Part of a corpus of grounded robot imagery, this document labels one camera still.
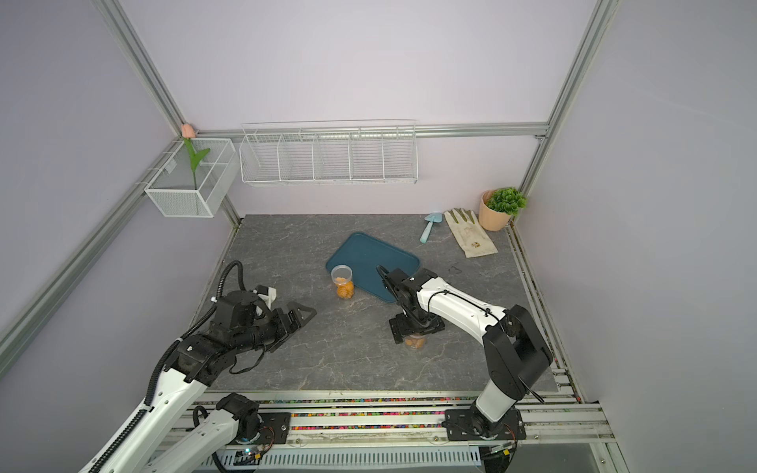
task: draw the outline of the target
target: black cable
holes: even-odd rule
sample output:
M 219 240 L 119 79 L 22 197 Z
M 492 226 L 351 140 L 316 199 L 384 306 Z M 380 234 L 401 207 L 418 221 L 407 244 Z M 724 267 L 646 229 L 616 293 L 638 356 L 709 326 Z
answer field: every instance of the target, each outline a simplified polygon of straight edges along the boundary
M 531 395 L 533 395 L 536 398 L 536 400 L 539 401 L 539 404 L 546 404 L 547 403 L 544 400 L 544 398 L 538 392 L 536 392 L 536 391 L 534 391 L 534 390 L 532 390 L 531 388 L 528 387 L 528 384 L 526 384 L 525 381 L 523 381 L 523 378 L 521 378 L 519 376 L 518 377 L 518 381 L 520 381 L 521 383 L 523 383 L 523 387 L 525 387 L 526 392 L 530 393 Z
M 238 358 L 235 356 L 234 357 L 234 364 L 229 367 L 229 374 L 230 375 L 240 375 L 242 373 L 246 373 L 246 372 L 248 372 L 248 371 L 250 371 L 252 369 L 257 368 L 257 366 L 260 365 L 260 362 L 263 361 L 263 355 L 265 355 L 265 354 L 266 354 L 266 348 L 263 347 L 263 351 L 260 352 L 260 356 L 257 358 L 257 361 L 255 362 L 254 365 L 249 366 L 249 367 L 244 368 L 244 369 L 240 369 L 239 371 L 232 371 L 234 369 L 234 367 L 236 366 L 236 362 L 238 360 Z
M 454 423 L 454 422 L 452 422 L 452 421 L 442 421 L 442 423 L 440 423 L 439 425 L 441 425 L 441 426 L 442 426 L 442 427 L 444 427 L 444 428 L 447 428 L 447 427 L 450 427 L 450 426 L 452 426 L 452 427 L 455 427 L 455 428 L 457 428 L 457 429 L 458 429 L 458 430 L 460 430 L 461 432 L 465 432 L 465 433 L 466 433 L 466 434 L 468 434 L 468 435 L 472 435 L 473 437 L 481 437 L 481 435 L 479 435 L 479 434 L 476 434 L 476 433 L 475 433 L 474 431 L 470 431 L 470 430 L 468 430 L 467 428 L 464 428 L 464 427 L 463 427 L 462 425 L 458 425 L 458 424 L 455 424 L 455 423 Z
M 207 409 L 205 409 L 203 406 L 195 406 L 195 408 L 192 410 L 192 423 L 195 424 L 195 427 L 200 425 L 200 414 L 202 414 L 203 419 L 207 419 Z M 221 473 L 229 473 L 229 470 L 227 470 L 223 463 L 221 463 L 221 459 L 218 458 L 218 453 L 213 452 L 213 463 L 215 464 L 216 468 L 218 468 L 218 471 Z
M 243 269 L 241 265 L 241 261 L 234 260 L 228 265 L 226 265 L 226 268 L 223 269 L 221 272 L 221 277 L 218 280 L 218 289 L 216 290 L 216 300 L 220 299 L 223 296 L 223 286 L 226 283 L 226 276 L 229 275 L 232 268 L 234 266 L 238 267 L 237 270 L 237 279 L 239 284 L 240 291 L 246 291 L 245 289 L 245 280 L 244 280 L 244 274 Z M 155 398 L 155 389 L 157 388 L 157 380 L 160 377 L 160 372 L 163 371 L 163 367 L 166 364 L 166 360 L 169 356 L 171 356 L 171 353 L 176 349 L 176 347 L 179 346 L 179 344 L 187 338 L 189 335 L 192 335 L 195 333 L 195 331 L 200 328 L 207 320 L 216 312 L 216 303 L 213 303 L 213 306 L 210 307 L 210 309 L 200 317 L 200 319 L 189 328 L 189 330 L 185 331 L 180 338 L 177 338 L 173 341 L 173 343 L 168 347 L 168 350 L 166 350 L 163 353 L 163 356 L 160 357 L 157 364 L 155 365 L 155 368 L 152 370 L 152 375 L 150 376 L 150 381 L 148 381 L 147 384 L 147 393 L 145 394 L 145 402 L 144 404 L 146 406 L 152 406 L 152 401 Z M 139 421 L 142 420 L 142 417 L 145 416 L 145 414 L 148 412 L 148 409 L 140 409 L 132 418 L 131 422 L 121 431 L 120 434 L 118 434 L 118 437 L 116 437 L 115 440 L 111 443 L 111 445 L 108 446 L 108 448 L 103 452 L 103 454 L 98 458 L 97 462 L 89 469 L 89 473 L 98 473 L 100 469 L 103 467 L 103 465 L 108 461 L 108 459 L 113 455 L 113 453 L 118 450 L 118 447 L 126 440 L 129 436 L 129 434 L 132 433 L 134 428 L 137 426 Z
M 464 300 L 465 302 L 467 302 L 470 305 L 474 306 L 476 309 L 482 311 L 485 315 L 494 317 L 494 320 L 497 321 L 497 324 L 500 326 L 500 328 L 502 329 L 502 331 L 506 331 L 505 330 L 505 326 L 502 325 L 502 319 L 497 318 L 497 316 L 495 316 L 494 313 L 491 312 L 491 309 L 489 309 L 488 307 L 485 309 L 485 308 L 479 306 L 478 304 L 476 304 L 475 302 L 471 302 L 470 300 L 465 299 L 460 294 L 456 294 L 454 292 L 450 292 L 447 289 L 443 289 L 441 291 L 436 291 L 435 293 L 431 294 L 431 296 L 428 298 L 428 304 L 426 304 L 426 312 L 429 312 L 429 313 L 431 312 L 431 299 L 433 299 L 436 294 L 446 294 L 446 295 L 455 296 L 455 297 L 457 297 L 457 298 L 459 298 L 461 300 Z
M 221 296 L 223 296 L 223 285 L 226 283 L 226 276 L 229 275 L 232 268 L 234 266 L 237 266 L 237 284 L 239 285 L 240 291 L 246 291 L 245 288 L 245 274 L 244 270 L 242 269 L 241 261 L 239 260 L 233 260 L 231 263 L 226 265 L 226 268 L 223 269 L 223 272 L 221 273 L 221 277 L 218 280 L 218 289 L 216 290 L 216 299 L 220 299 Z
M 124 440 L 129 436 L 129 434 L 132 433 L 134 430 L 134 427 L 137 426 L 139 421 L 142 420 L 142 417 L 145 417 L 145 414 L 147 414 L 147 409 L 140 409 L 134 417 L 132 417 L 131 422 L 129 422 L 128 425 L 126 425 L 126 428 L 124 428 L 120 434 L 118 434 L 118 437 L 116 437 L 116 440 L 113 440 L 113 443 L 100 455 L 100 458 L 97 459 L 95 464 L 89 469 L 89 473 L 97 473 L 100 471 L 100 468 L 105 465 L 105 462 L 107 459 L 113 455 L 113 453 L 118 450 L 118 447 L 123 443 Z
M 510 447 L 504 447 L 502 450 L 496 453 L 491 453 L 491 448 L 489 449 L 489 453 L 482 453 L 481 459 L 482 460 L 494 460 L 499 458 L 506 458 L 507 459 L 507 465 L 512 462 L 512 459 L 515 458 L 516 451 L 518 450 L 518 438 L 516 436 L 516 433 L 511 429 L 511 427 L 508 424 L 503 424 L 507 430 L 510 432 L 510 435 L 512 435 L 512 446 Z

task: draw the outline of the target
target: clear plastic container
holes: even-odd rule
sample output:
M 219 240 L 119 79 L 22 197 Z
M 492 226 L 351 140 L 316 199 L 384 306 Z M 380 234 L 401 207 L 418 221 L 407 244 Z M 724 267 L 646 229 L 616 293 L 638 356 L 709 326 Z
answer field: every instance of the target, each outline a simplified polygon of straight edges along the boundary
M 405 337 L 405 347 L 412 351 L 419 351 L 425 346 L 428 335 L 412 334 Z
M 342 299 L 350 299 L 355 294 L 355 285 L 352 282 L 352 269 L 340 264 L 332 269 L 332 281 L 336 284 L 336 294 Z

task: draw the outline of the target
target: teal tray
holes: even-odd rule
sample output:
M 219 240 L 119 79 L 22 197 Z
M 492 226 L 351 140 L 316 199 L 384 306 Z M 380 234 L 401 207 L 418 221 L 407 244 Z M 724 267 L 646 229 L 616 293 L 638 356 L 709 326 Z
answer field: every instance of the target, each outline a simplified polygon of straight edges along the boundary
M 334 266 L 344 264 L 352 269 L 352 282 L 360 289 L 368 291 L 386 302 L 395 302 L 394 296 L 384 287 L 376 272 L 381 265 L 389 271 L 399 268 L 413 275 L 421 267 L 421 260 L 412 253 L 394 247 L 363 232 L 355 232 L 339 247 L 326 262 L 329 273 Z

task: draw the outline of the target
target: pink tulip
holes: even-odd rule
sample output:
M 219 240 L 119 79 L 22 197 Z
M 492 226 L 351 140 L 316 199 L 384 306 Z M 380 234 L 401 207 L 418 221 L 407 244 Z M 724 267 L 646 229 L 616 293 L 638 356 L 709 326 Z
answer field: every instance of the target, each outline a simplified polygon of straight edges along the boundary
M 195 133 L 195 129 L 192 128 L 192 125 L 184 123 L 182 125 L 182 136 L 184 138 L 197 138 L 197 133 Z

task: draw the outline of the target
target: orange food in cup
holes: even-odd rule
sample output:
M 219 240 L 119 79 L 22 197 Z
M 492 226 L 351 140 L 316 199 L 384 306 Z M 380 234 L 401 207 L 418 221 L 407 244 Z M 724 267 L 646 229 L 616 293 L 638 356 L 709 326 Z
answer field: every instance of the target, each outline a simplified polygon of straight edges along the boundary
M 350 299 L 355 294 L 355 285 L 345 278 L 334 278 L 336 282 L 336 295 L 342 299 Z

